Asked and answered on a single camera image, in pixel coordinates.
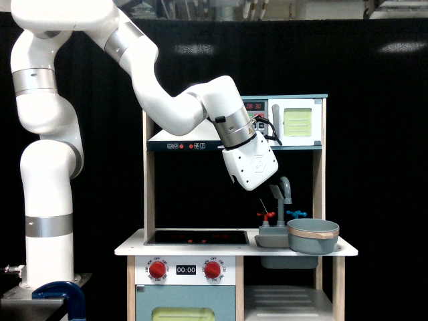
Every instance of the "oven window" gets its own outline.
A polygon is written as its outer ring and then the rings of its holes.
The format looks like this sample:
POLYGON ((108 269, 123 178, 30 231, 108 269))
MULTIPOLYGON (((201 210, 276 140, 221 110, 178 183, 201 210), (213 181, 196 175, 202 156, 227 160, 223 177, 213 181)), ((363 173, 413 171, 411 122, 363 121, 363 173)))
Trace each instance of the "oven window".
POLYGON ((311 136, 312 109, 284 109, 284 136, 311 136))
POLYGON ((209 308, 155 308, 152 321, 215 321, 209 308))

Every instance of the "oven knob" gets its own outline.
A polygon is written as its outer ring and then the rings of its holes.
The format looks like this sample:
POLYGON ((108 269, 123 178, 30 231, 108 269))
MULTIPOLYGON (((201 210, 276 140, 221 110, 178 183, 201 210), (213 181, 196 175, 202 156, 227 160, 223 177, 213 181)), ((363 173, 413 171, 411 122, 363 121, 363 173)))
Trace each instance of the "oven knob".
POLYGON ((165 264, 159 261, 154 262, 152 265, 150 265, 148 272, 152 277, 155 279, 160 279, 165 275, 165 272, 167 271, 165 264))
POLYGON ((220 275, 220 265, 217 262, 208 262, 205 264, 205 275, 207 278, 215 279, 218 278, 220 275))

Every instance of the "toy microwave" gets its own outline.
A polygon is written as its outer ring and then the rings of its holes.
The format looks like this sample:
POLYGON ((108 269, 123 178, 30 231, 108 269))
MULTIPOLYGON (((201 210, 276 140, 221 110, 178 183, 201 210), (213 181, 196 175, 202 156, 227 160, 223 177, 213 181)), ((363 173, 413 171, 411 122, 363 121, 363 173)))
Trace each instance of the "toy microwave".
MULTIPOLYGON (((321 146, 323 98, 327 95, 248 96, 243 102, 250 116, 260 114, 275 127, 282 146, 321 146)), ((273 136, 261 122, 257 131, 273 136)), ((272 146, 278 142, 270 140, 272 146)))

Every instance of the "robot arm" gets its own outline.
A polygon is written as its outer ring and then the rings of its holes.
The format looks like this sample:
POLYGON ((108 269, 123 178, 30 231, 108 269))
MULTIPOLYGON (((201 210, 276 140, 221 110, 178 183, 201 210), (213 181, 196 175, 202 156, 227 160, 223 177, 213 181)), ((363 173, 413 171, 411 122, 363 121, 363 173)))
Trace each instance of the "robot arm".
MULTIPOLYGON (((187 134, 210 117, 225 147, 223 158, 229 175, 245 189, 255 189, 277 171, 275 156, 263 136, 255 131, 230 77, 192 86, 172 98, 154 74, 157 46, 112 1, 89 1, 94 10, 81 11, 87 2, 13 0, 11 10, 16 22, 32 30, 34 37, 52 36, 49 30, 85 31, 128 72, 143 110, 167 132, 187 134)), ((61 34, 53 34, 55 37, 50 40, 59 47, 61 34)))
POLYGON ((157 46, 111 0, 12 0, 11 12, 25 30, 11 55, 18 115, 41 138, 21 158, 30 288, 74 278, 69 178, 82 170, 84 157, 76 112, 58 94, 53 63, 74 30, 85 31, 129 73, 143 110, 166 131, 184 135, 209 116, 229 175, 245 189, 278 169, 233 80, 223 76, 170 97, 154 74, 157 46))

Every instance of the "black curtain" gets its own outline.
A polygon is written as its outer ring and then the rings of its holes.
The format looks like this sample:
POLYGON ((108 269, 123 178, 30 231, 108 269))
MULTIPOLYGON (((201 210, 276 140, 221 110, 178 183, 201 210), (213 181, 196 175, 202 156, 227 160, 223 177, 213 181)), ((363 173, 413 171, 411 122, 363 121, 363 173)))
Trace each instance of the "black curtain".
MULTIPOLYGON (((171 95, 223 74, 243 96, 328 94, 327 218, 360 251, 346 260, 346 319, 408 319, 409 302, 420 294, 414 285, 424 280, 413 253, 425 212, 427 21, 135 23, 158 45, 156 74, 171 95)), ((15 107, 9 57, 20 33, 1 13, 0 266, 25 262, 19 158, 37 139, 21 127, 15 107)), ((85 167, 72 188, 75 270, 94 274, 88 319, 124 320, 126 260, 114 249, 142 227, 141 109, 128 75, 83 33, 58 52, 56 75, 84 143, 85 167)), ((310 211, 311 154, 277 156, 292 177, 296 209, 310 211)), ((247 202, 252 195, 229 182, 219 152, 156 154, 156 177, 161 226, 260 224, 247 202)), ((287 271, 245 262, 246 284, 290 281, 287 271)), ((331 297, 330 267, 325 259, 331 297)))

